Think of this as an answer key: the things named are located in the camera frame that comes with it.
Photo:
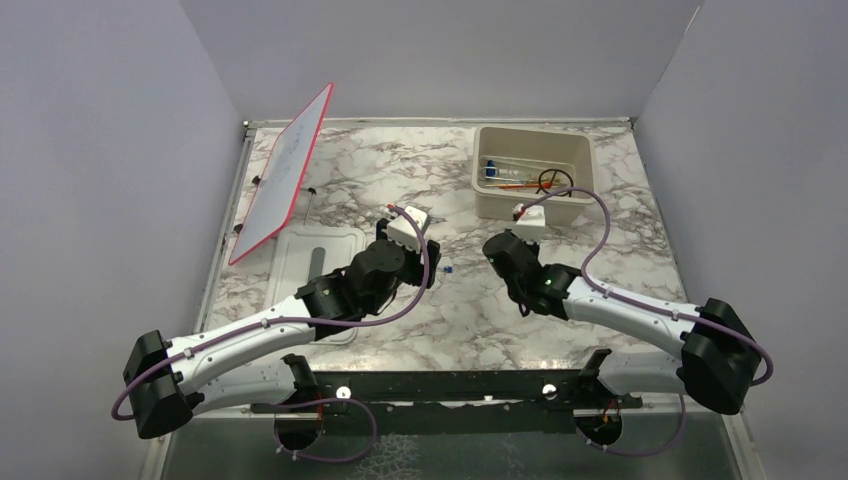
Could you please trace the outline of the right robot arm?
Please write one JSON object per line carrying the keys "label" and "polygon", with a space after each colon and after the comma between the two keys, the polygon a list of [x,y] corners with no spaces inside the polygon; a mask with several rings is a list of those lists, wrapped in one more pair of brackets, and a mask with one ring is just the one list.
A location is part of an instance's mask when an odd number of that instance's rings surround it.
{"label": "right robot arm", "polygon": [[611,353],[577,380],[579,398],[600,407],[615,395],[685,394],[724,415],[737,414],[763,360],[732,306],[665,302],[613,286],[594,286],[579,269],[543,265],[539,249],[506,230],[488,239],[483,255],[504,280],[522,315],[593,323],[642,340],[654,351]]}

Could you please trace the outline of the black wire ring stand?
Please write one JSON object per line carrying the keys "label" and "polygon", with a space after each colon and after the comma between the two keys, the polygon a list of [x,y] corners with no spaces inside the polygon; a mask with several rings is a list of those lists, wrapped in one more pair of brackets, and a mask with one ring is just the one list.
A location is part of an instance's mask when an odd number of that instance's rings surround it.
{"label": "black wire ring stand", "polygon": [[542,170],[536,178],[536,193],[547,194],[552,190],[562,187],[574,187],[575,180],[573,176],[565,170],[559,168],[550,168]]}

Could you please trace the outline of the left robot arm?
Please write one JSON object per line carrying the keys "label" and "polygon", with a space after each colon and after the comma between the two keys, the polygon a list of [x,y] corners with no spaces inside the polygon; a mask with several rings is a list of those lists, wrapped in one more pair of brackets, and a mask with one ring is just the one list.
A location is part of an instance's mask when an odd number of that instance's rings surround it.
{"label": "left robot arm", "polygon": [[377,238],[347,266],[309,280],[268,309],[213,330],[167,340],[138,337],[110,415],[132,421],[141,439],[171,433],[193,417],[246,404],[306,408],[315,396],[307,362],[271,354],[353,328],[396,321],[434,281],[440,246],[429,240],[427,213],[394,207]]}

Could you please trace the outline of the red plastic spoon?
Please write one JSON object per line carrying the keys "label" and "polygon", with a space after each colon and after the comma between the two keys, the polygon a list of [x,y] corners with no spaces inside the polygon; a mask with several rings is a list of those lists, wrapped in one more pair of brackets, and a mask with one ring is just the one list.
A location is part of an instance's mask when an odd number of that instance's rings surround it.
{"label": "red plastic spoon", "polygon": [[496,188],[507,190],[507,189],[536,189],[541,190],[546,184],[539,183],[513,183],[513,184],[497,184],[493,185]]}

